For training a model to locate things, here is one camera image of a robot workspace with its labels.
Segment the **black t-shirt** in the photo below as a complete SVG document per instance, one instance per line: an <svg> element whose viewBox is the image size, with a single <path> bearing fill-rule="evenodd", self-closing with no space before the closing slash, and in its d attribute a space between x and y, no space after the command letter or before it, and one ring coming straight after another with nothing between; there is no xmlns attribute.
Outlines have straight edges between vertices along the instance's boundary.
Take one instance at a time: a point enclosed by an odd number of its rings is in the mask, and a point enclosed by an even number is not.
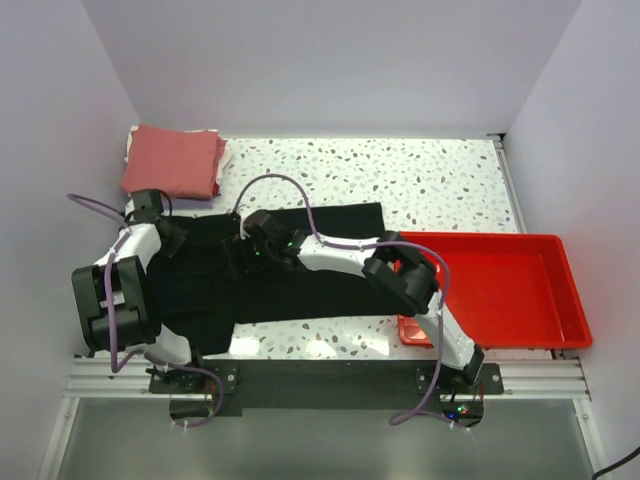
<svg viewBox="0 0 640 480"><path fill-rule="evenodd" d="M339 272L266 264L236 279L222 247L239 231L232 215L177 216L174 222L187 239L173 257L155 255L147 278L163 324L204 355L227 352L242 324L408 311L366 279Z"/></svg>

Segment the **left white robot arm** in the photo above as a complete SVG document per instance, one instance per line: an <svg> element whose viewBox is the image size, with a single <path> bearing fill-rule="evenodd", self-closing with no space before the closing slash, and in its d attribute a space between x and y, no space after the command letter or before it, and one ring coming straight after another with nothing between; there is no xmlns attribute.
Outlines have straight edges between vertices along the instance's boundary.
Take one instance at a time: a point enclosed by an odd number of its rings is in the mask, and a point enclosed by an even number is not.
<svg viewBox="0 0 640 480"><path fill-rule="evenodd" d="M158 189L136 191L130 195L132 207L127 212L78 194L69 193L67 198L118 227L109 250L72 273L86 345L94 352L107 351L114 373L142 356L163 370L173 369L171 378L183 391L200 390L207 368L193 359L189 340L164 324L147 276L154 257L172 257L186 240L186 231L174 222L168 194Z"/></svg>

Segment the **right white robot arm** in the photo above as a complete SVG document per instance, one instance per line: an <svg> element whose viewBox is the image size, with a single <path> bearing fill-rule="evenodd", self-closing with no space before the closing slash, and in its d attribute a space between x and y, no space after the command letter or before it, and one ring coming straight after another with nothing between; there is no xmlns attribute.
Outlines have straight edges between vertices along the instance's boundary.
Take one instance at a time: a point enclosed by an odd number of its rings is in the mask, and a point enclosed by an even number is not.
<svg viewBox="0 0 640 480"><path fill-rule="evenodd" d="M346 239L310 228L291 229L265 211L246 217L222 248L232 274L242 277L260 267L296 272L334 272L366 280L373 290L413 319L438 350L448 386L469 392L481 380L485 354L446 305L449 267L436 252L406 240L400 233Z"/></svg>

